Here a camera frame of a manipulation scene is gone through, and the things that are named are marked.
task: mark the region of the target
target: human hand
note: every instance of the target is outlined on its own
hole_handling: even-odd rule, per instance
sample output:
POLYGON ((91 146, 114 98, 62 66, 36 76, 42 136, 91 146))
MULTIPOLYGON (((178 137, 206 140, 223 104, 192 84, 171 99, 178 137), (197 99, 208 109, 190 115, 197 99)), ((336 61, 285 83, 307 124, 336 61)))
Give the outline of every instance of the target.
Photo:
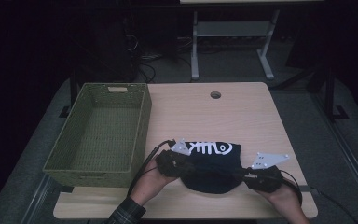
POLYGON ((159 172, 156 157, 154 157, 146 165, 144 174, 139 178, 138 182, 136 182, 130 197, 136 203, 143 206, 175 179, 177 179, 177 177, 167 177, 159 172))
POLYGON ((301 209, 296 193, 287 185, 282 184, 281 187, 272 193, 255 190, 261 196, 266 198, 272 206, 287 221, 292 224, 309 224, 307 217, 301 209))

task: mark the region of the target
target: dark background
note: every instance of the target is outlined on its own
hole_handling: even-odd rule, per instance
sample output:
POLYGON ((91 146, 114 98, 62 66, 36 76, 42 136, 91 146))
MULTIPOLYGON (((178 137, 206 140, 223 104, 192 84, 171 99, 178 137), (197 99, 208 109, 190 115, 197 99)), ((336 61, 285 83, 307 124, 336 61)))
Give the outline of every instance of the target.
MULTIPOLYGON (((84 75, 84 80, 131 81, 136 75, 136 59, 125 53, 127 42, 123 34, 115 32, 121 29, 117 24, 123 23, 123 15, 112 15, 109 11, 88 14, 67 9, 82 3, 0 1, 0 190, 54 93, 68 77, 78 72, 84 75), (113 27, 111 35, 115 41, 103 39, 106 35, 97 37, 103 30, 99 27, 101 23, 113 27), (76 44, 78 42, 89 43, 99 57, 85 53, 76 44), (120 57, 111 51, 99 51, 108 42, 116 48, 115 52, 121 52, 120 57), (86 68, 78 66, 83 63, 86 68), (95 72, 102 77, 95 77, 95 72)), ((180 19, 167 17, 166 12, 153 15, 139 13, 132 25, 125 28, 174 57, 170 46, 178 35, 191 32, 187 30, 191 13, 184 12, 180 19)), ((289 13, 282 13, 280 23, 284 25, 278 24, 274 37, 293 34, 298 37, 289 64, 302 68, 320 62, 327 64, 349 87, 358 104, 358 1, 327 1, 323 7, 301 16, 305 23, 300 25, 287 15, 289 13)))

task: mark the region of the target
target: wicker basket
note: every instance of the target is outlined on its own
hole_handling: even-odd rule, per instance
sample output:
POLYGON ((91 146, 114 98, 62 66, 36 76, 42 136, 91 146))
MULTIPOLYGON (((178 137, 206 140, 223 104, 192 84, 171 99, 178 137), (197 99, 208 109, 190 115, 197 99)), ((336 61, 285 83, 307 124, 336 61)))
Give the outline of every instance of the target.
POLYGON ((151 105, 146 84, 84 84, 44 172, 65 186, 128 187, 145 157, 151 105))

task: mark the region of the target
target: table top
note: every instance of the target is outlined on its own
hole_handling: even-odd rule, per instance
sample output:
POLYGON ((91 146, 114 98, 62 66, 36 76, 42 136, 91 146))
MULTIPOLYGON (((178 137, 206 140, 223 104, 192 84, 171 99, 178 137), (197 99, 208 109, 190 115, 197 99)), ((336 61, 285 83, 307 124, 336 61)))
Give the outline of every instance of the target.
MULTIPOLYGON (((288 154, 280 169, 307 185, 264 83, 149 84, 152 111, 145 156, 159 143, 186 141, 240 144, 241 164, 252 165, 257 152, 288 154), (219 99, 211 97, 218 91, 219 99)), ((75 187, 62 192, 54 209, 56 218, 107 218, 126 197, 127 189, 75 187)), ((309 192, 303 192, 303 210, 316 217, 309 192)), ((279 217, 271 205, 244 183, 225 194, 207 194, 175 180, 146 206, 144 218, 268 218, 279 217)))

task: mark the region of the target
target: metal frame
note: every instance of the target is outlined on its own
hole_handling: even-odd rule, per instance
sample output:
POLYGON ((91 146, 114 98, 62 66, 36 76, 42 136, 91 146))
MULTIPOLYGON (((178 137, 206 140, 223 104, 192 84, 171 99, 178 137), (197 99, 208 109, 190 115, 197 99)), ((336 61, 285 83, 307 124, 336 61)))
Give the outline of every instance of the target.
POLYGON ((329 127, 331 133, 334 135, 334 137, 337 140, 337 143, 339 144, 339 147, 341 148, 341 151, 344 155, 344 158, 358 184, 358 160, 352 153, 352 149, 349 146, 349 144, 345 141, 345 138, 342 136, 341 130, 338 128, 336 123, 329 118, 329 115, 325 113, 324 103, 322 99, 320 99, 318 96, 313 95, 312 100, 316 104, 317 108, 319 109, 322 118, 324 118, 325 123, 329 127))
POLYGON ((22 217, 21 224, 31 224, 35 222, 35 214, 37 214, 38 210, 42 206, 45 198, 48 194, 48 188, 51 185, 51 178, 43 174, 42 180, 39 183, 39 186, 36 188, 34 192, 33 199, 31 200, 27 211, 22 217))
POLYGON ((274 11, 271 21, 198 21, 197 11, 194 11, 193 20, 193 49, 191 51, 191 79, 200 78, 199 62, 197 56, 197 37, 198 36, 265 36, 266 42, 261 49, 257 50, 257 56, 263 66, 267 79, 274 79, 267 51, 269 43, 275 30, 275 25, 279 17, 280 10, 274 11))

